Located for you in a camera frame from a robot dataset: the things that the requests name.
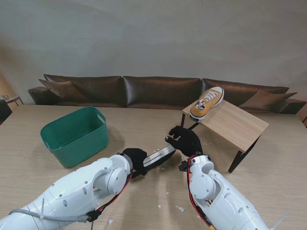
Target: yellow sneaker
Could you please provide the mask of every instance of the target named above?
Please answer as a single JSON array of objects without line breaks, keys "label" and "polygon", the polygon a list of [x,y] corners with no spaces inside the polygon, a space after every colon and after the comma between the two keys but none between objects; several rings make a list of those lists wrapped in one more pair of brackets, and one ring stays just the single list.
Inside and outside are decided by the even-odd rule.
[{"label": "yellow sneaker", "polygon": [[190,118],[195,122],[202,121],[207,113],[218,106],[224,97],[222,87],[213,87],[204,92],[190,110]]}]

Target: black table leg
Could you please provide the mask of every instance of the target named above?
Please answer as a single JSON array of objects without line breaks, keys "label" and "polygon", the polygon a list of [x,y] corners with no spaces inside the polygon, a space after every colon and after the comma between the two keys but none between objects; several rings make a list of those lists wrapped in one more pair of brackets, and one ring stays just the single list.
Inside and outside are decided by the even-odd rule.
[{"label": "black table leg", "polygon": [[198,126],[198,125],[199,125],[199,123],[196,122],[196,123],[193,124],[189,129],[192,130],[193,128],[195,128],[195,127]]},{"label": "black table leg", "polygon": [[184,125],[184,119],[186,118],[186,115],[185,114],[182,114],[182,118],[181,118],[181,127],[183,127]]},{"label": "black table leg", "polygon": [[246,157],[246,155],[248,155],[248,153],[253,149],[253,147],[257,143],[258,139],[259,138],[257,138],[257,140],[255,140],[255,142],[249,147],[249,149],[245,153],[238,151],[234,161],[232,162],[232,164],[230,165],[230,168],[228,169],[228,171],[230,173],[232,173],[235,170],[235,168],[241,163],[241,161]]}]

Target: white debris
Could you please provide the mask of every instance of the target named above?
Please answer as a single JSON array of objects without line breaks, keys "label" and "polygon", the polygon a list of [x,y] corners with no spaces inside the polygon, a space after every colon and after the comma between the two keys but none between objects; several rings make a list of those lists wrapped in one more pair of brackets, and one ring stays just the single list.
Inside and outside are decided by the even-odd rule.
[{"label": "white debris", "polygon": [[184,211],[184,210],[186,210],[184,207],[178,207],[177,205],[176,205],[176,207],[180,210],[180,211]]}]

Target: black chair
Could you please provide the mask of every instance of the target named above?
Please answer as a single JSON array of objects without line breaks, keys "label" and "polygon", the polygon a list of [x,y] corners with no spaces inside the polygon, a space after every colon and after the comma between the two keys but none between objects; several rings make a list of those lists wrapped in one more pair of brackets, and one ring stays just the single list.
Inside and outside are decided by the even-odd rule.
[{"label": "black chair", "polygon": [[0,124],[11,115],[12,111],[5,100],[0,100]]}]

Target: basket handle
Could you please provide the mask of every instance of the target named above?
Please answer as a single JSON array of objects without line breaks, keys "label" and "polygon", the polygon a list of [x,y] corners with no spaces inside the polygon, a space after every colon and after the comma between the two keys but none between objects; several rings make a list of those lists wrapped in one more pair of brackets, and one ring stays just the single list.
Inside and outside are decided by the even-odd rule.
[{"label": "basket handle", "polygon": [[97,117],[103,122],[106,123],[106,118],[103,114],[97,109]]}]

